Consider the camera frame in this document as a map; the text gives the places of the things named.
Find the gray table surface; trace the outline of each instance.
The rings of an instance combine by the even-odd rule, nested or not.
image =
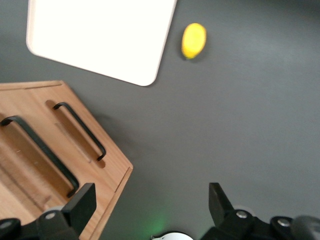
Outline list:
[[[66,81],[134,165],[100,239],[199,239],[209,182],[263,221],[320,217],[319,1],[178,1],[148,87],[32,55],[27,8],[0,0],[0,82]],[[207,43],[184,60],[193,22]]]

